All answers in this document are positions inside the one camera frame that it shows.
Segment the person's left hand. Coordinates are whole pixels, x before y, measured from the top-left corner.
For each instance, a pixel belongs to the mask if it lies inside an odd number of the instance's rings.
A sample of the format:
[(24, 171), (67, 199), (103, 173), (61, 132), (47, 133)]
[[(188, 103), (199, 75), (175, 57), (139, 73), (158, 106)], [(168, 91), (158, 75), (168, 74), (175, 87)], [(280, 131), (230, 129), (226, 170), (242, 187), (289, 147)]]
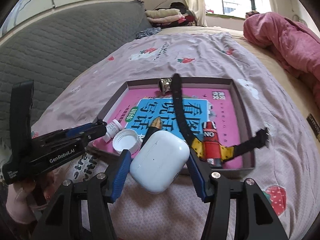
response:
[[(46, 201), (55, 193), (54, 172), (40, 176), (38, 183)], [(31, 180), (21, 181), (9, 185), (6, 209), (9, 216), (18, 224), (27, 225), (35, 221), (35, 215), (27, 203), (27, 197), (35, 189), (36, 182)]]

